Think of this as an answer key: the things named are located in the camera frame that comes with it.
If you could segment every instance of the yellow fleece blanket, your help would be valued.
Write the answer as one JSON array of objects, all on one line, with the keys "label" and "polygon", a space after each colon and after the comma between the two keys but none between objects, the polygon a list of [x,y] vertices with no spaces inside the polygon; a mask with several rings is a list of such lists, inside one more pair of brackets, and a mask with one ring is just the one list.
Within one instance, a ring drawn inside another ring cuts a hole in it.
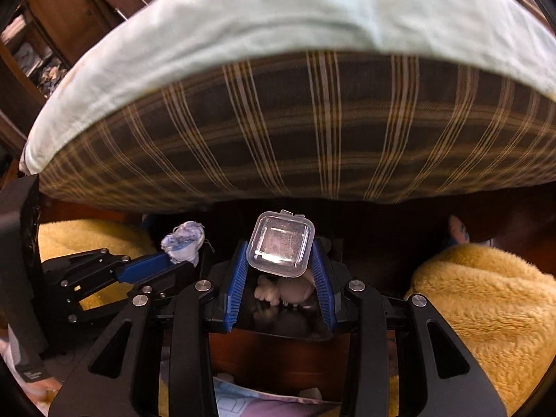
[{"label": "yellow fleece blanket", "polygon": [[[154,252],[144,232],[107,221],[65,221],[40,227],[43,260],[107,247],[137,257]],[[92,307],[120,299],[122,284],[91,297]],[[512,415],[556,356],[556,281],[524,260],[491,247],[454,246],[417,269],[409,294],[433,303],[473,353]],[[390,415],[398,385],[391,381]],[[338,415],[335,409],[327,416]]]},{"label": "yellow fleece blanket", "polygon": [[523,259],[474,244],[420,266],[425,295],[475,356],[512,415],[556,356],[556,281]]}]

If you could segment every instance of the clear plastic box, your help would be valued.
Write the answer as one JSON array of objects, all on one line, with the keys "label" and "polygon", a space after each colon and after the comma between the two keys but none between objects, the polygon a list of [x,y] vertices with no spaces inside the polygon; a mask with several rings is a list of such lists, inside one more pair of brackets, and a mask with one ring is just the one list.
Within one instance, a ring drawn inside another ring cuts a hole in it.
[{"label": "clear plastic box", "polygon": [[265,212],[247,246],[248,263],[260,271],[299,277],[307,269],[315,226],[302,214]]}]

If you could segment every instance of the black mount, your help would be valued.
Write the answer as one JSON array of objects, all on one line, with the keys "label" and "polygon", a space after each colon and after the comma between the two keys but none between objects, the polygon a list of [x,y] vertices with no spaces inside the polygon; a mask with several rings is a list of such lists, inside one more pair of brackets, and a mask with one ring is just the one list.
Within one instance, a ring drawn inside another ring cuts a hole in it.
[{"label": "black mount", "polygon": [[[35,177],[1,193],[0,305],[24,353],[16,365],[22,376],[64,381],[49,415],[157,416],[163,340],[171,334],[171,417],[218,416],[209,333],[226,332],[226,297],[245,243],[231,261],[199,268],[205,280],[188,262],[131,261],[105,249],[41,264],[37,217]],[[341,416],[388,415],[387,332],[394,330],[401,416],[505,417],[487,376],[426,297],[382,296],[330,260],[320,241],[313,249],[333,294],[335,331],[351,334]],[[134,283],[128,299],[81,309],[80,300],[124,277]]]}]

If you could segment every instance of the wooden furniture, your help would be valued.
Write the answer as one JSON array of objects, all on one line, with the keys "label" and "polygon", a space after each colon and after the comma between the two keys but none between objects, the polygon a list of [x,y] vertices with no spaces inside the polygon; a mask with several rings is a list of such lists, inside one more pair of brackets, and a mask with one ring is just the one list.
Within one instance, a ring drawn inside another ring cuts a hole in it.
[{"label": "wooden furniture", "polygon": [[18,157],[46,99],[0,43],[0,142]]},{"label": "wooden furniture", "polygon": [[349,343],[347,334],[324,342],[241,329],[210,334],[212,372],[229,373],[241,386],[282,395],[318,387],[325,400],[341,401]]},{"label": "wooden furniture", "polygon": [[8,169],[4,172],[2,177],[0,178],[0,189],[3,189],[7,184],[14,181],[19,173],[18,170],[18,160],[12,160],[9,164]]},{"label": "wooden furniture", "polygon": [[123,22],[118,9],[131,17],[143,0],[26,0],[52,50],[73,66],[82,55]]}]

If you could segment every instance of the metal pin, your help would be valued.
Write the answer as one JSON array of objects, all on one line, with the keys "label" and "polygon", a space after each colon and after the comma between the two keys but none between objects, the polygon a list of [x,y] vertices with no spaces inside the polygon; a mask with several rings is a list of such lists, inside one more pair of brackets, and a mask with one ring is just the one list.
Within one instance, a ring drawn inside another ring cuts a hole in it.
[{"label": "metal pin", "polygon": [[134,306],[140,308],[141,306],[144,306],[146,303],[148,303],[148,297],[147,295],[137,295],[131,302],[133,302]]},{"label": "metal pin", "polygon": [[127,20],[127,17],[123,14],[122,11],[120,11],[120,9],[116,8],[114,12],[118,14],[123,20]]},{"label": "metal pin", "polygon": [[210,290],[210,287],[212,287],[211,282],[205,279],[198,281],[198,283],[195,284],[195,289],[197,291],[207,291]]},{"label": "metal pin", "polygon": [[426,298],[423,295],[413,295],[411,302],[414,306],[418,308],[423,308],[426,306]]},{"label": "metal pin", "polygon": [[363,291],[363,290],[365,290],[365,284],[362,281],[358,281],[357,279],[349,281],[348,286],[349,286],[351,291]]}]

